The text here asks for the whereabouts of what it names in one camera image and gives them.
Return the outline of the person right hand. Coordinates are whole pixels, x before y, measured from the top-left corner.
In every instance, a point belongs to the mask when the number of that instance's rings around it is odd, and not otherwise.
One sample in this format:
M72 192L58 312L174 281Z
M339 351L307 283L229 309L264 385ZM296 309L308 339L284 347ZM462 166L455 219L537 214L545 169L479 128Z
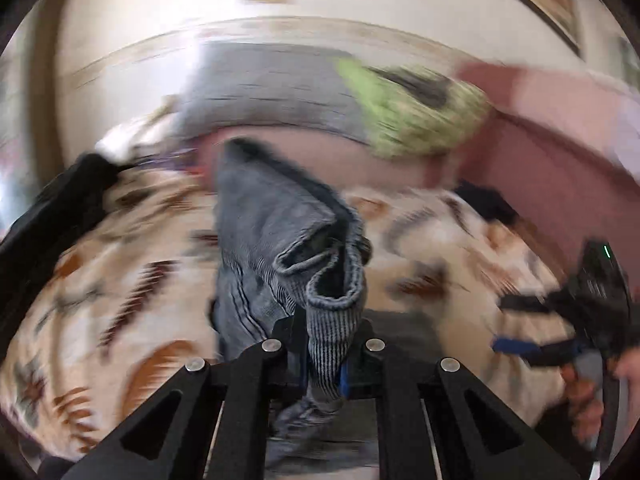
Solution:
M617 360L608 362L608 368L618 379L628 382L628 424L626 437L634 431L639 420L640 363L639 348L632 348ZM568 414L572 421L574 437L580 443L586 443L600 430L604 413L603 403L596 398L596 385L586 378L580 378L571 365L561 368L565 382L565 399L570 404Z

